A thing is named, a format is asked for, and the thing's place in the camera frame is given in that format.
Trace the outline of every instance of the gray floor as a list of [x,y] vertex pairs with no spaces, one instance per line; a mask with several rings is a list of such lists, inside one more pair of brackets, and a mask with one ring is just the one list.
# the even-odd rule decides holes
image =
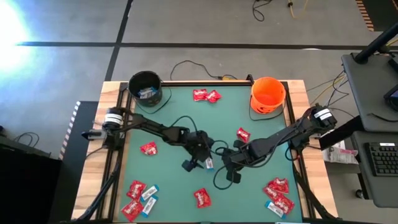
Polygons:
[[[0,40],[44,42],[114,42],[127,0],[53,2],[3,1],[8,23]],[[311,0],[307,13],[290,17],[285,0],[260,9],[265,22],[254,20],[248,0],[135,0],[123,42],[366,45],[378,33],[367,30],[355,0]],[[295,2],[296,13],[302,2]],[[56,157],[76,101],[98,100],[113,48],[7,47],[0,51],[0,124],[10,137],[26,131],[40,135],[37,147]],[[169,80],[182,60],[204,63],[214,75],[244,78],[271,76],[303,79],[307,88],[342,71],[340,50],[143,49],[121,48],[112,80],[128,80],[141,70]],[[195,65],[183,64],[174,80],[205,80]],[[322,88],[308,92],[310,101]],[[349,85],[341,88],[350,92]],[[318,102],[324,104],[329,95]],[[354,116],[352,96],[333,105]],[[350,117],[335,111],[340,124]],[[366,222],[397,223],[396,209],[376,208],[353,197],[358,188],[351,168],[328,166],[340,217]]]

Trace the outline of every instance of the black bucket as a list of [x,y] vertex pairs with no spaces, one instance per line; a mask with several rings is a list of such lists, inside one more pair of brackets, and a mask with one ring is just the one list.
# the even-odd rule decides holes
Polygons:
[[[140,98],[140,91],[153,88],[155,93],[148,98]],[[162,100],[162,80],[151,71],[142,71],[133,75],[129,81],[129,92],[142,106],[155,106]]]

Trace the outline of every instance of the red snack bag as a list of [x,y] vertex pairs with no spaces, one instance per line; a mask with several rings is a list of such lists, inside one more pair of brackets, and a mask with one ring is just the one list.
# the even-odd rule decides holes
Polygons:
[[193,196],[197,199],[197,207],[205,208],[211,206],[211,199],[206,189],[202,188],[193,193]]
[[156,147],[155,142],[150,142],[148,144],[145,144],[145,145],[141,146],[139,149],[145,155],[152,156],[152,155],[157,154],[157,147]]
[[279,179],[278,177],[276,177],[274,180],[270,181],[267,186],[272,190],[276,190],[283,194],[289,193],[289,182],[286,178]]
[[139,182],[138,180],[134,180],[130,185],[130,190],[127,192],[126,195],[128,197],[131,197],[133,200],[139,200],[139,197],[141,197],[142,192],[145,190],[146,187],[146,184]]
[[236,131],[236,135],[239,139],[242,139],[242,141],[244,141],[245,143],[249,142],[250,139],[250,133],[248,133],[247,131],[245,131],[243,128],[239,128]]
[[285,195],[280,195],[280,197],[278,197],[274,203],[276,206],[282,209],[286,215],[289,214],[294,208],[294,202],[285,197]]
[[193,90],[193,100],[200,101],[200,100],[207,100],[207,90]]
[[216,103],[219,99],[221,99],[221,95],[216,90],[213,90],[207,94],[206,99],[210,103]]
[[144,206],[139,201],[132,200],[122,209],[123,215],[130,221],[134,221],[137,216],[142,212]]
[[264,187],[264,188],[262,189],[262,191],[264,191],[264,193],[266,193],[266,194],[268,195],[268,197],[271,198],[271,200],[272,200],[273,202],[275,202],[280,196],[283,196],[281,193],[279,193],[279,192],[276,191],[276,190],[272,190],[272,189],[269,188],[268,186],[267,186],[267,187]]

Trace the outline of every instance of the green mat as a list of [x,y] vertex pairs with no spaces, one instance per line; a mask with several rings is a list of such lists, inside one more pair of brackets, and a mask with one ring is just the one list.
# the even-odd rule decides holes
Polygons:
[[[194,102],[193,89],[206,88],[209,91],[216,89],[223,96],[217,103],[207,101]],[[166,126],[171,125],[177,118],[189,115],[195,121],[199,130],[204,130],[214,140],[222,139],[230,147],[236,140],[236,131],[239,127],[249,131],[251,139],[266,138],[276,131],[285,128],[283,115],[267,121],[251,121],[249,118],[250,86],[195,86],[171,87],[172,98],[169,103],[156,114],[146,114],[136,107],[135,112],[143,114]],[[163,88],[164,99],[170,95],[168,88]],[[153,111],[155,108],[144,108]],[[251,111],[252,117],[265,118],[269,115],[256,114]],[[189,119],[181,119],[176,126],[185,126],[194,131]],[[300,200],[297,186],[292,172],[292,163],[284,154],[286,144],[279,146],[269,163],[258,169],[243,168],[240,172],[240,184],[233,184],[227,190],[218,190],[213,186],[215,171],[196,168],[191,172],[185,171],[181,164],[190,155],[182,147],[169,146],[161,138],[145,133],[141,130],[131,131],[131,140],[127,155],[126,173],[124,175],[123,192],[120,208],[128,204],[131,199],[126,192],[133,180],[139,180],[148,185],[159,186],[156,196],[159,200],[152,208],[149,217],[138,216],[135,222],[301,222]],[[159,153],[146,156],[139,147],[155,141]],[[223,146],[217,142],[213,149]],[[215,170],[223,166],[220,156],[213,156]],[[290,193],[286,196],[295,203],[295,207],[285,220],[264,205],[270,198],[262,188],[273,178],[287,178]],[[216,183],[220,187],[229,184],[226,180],[226,171],[217,175]],[[212,206],[197,208],[194,191],[206,188],[212,201]],[[120,212],[119,221],[127,222]]]

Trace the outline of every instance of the orange bucket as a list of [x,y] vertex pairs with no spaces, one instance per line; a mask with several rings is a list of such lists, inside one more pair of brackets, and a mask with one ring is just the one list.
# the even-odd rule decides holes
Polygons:
[[286,97],[283,84],[275,78],[264,77],[257,79],[251,87],[251,108],[260,114],[273,112]]

